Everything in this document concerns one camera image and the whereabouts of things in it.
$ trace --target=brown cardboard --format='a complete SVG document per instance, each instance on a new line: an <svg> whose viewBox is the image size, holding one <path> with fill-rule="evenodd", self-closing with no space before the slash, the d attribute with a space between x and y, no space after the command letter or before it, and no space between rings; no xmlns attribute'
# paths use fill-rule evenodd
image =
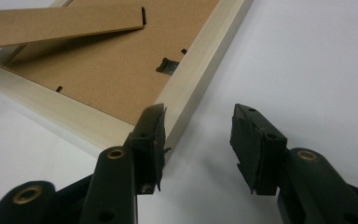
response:
<svg viewBox="0 0 358 224"><path fill-rule="evenodd" d="M142 27L140 6L0 10L0 47Z"/></svg>
<svg viewBox="0 0 358 224"><path fill-rule="evenodd" d="M69 7L112 2L129 3L75 0ZM30 44L7 69L54 91L62 86L61 94L134 124L170 78L156 72L161 60L182 60L181 49L191 46L218 1L131 2L145 7L144 29Z"/></svg>

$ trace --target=metal rivet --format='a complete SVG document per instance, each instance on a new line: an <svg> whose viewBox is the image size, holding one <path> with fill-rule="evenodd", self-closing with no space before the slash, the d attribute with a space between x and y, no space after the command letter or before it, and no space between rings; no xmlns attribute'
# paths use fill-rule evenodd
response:
<svg viewBox="0 0 358 224"><path fill-rule="evenodd" d="M314 153L306 150L298 151L297 156L306 161L316 161L318 159Z"/></svg>
<svg viewBox="0 0 358 224"><path fill-rule="evenodd" d="M124 156L124 151L121 149L113 149L107 153L109 159L115 160Z"/></svg>
<svg viewBox="0 0 358 224"><path fill-rule="evenodd" d="M40 196L42 193L42 186L33 185L31 187L20 190L13 197L13 203L24 204L29 203Z"/></svg>

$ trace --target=wooden edge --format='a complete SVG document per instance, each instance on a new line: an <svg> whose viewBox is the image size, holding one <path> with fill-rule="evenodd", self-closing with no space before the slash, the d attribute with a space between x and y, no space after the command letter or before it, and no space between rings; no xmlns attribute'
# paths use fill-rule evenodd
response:
<svg viewBox="0 0 358 224"><path fill-rule="evenodd" d="M174 148L253 0L221 0L156 100L167 106L166 147Z"/></svg>
<svg viewBox="0 0 358 224"><path fill-rule="evenodd" d="M54 0L50 7L67 7L72 0Z"/></svg>
<svg viewBox="0 0 358 224"><path fill-rule="evenodd" d="M121 146L134 127L1 67L0 92L100 148Z"/></svg>

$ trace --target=white surface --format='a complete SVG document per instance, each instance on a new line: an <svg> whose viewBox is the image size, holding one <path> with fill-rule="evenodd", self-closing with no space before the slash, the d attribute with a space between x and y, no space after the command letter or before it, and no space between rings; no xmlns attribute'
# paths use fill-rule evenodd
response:
<svg viewBox="0 0 358 224"><path fill-rule="evenodd" d="M282 223L276 199L251 195L236 167L228 143L236 103L358 187L358 1L255 0L164 170L162 192L138 197L139 223ZM61 188L85 176L94 149L0 96L0 197L27 180Z"/></svg>

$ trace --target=cardboard strip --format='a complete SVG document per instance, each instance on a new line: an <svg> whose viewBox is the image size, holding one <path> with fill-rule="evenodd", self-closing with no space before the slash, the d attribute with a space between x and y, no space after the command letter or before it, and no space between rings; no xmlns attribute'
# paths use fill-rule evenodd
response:
<svg viewBox="0 0 358 224"><path fill-rule="evenodd" d="M0 10L0 47L143 26L142 8L134 5Z"/></svg>

